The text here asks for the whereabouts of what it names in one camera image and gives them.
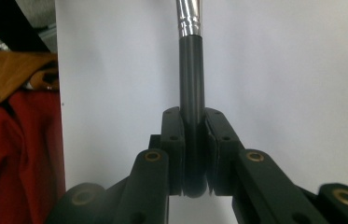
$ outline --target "red garment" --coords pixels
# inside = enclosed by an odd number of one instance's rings
[[[0,223],[43,223],[64,191],[60,95],[17,91],[0,104]]]

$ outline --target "brown leather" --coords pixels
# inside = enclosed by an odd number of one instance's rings
[[[0,51],[0,103],[24,83],[32,90],[58,90],[57,54]]]

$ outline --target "red cloth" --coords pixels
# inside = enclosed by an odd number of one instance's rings
[[[0,105],[0,223],[44,223],[64,191],[59,93],[16,91]]]

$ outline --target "white table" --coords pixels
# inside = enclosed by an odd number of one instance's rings
[[[179,105],[175,1],[56,9],[66,184],[108,188]],[[204,1],[202,16],[206,105],[297,185],[348,185],[348,1]],[[230,198],[171,198],[170,223],[234,222]]]

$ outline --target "silver metal ferrule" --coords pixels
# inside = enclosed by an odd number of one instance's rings
[[[202,0],[176,0],[179,36],[201,36]]]

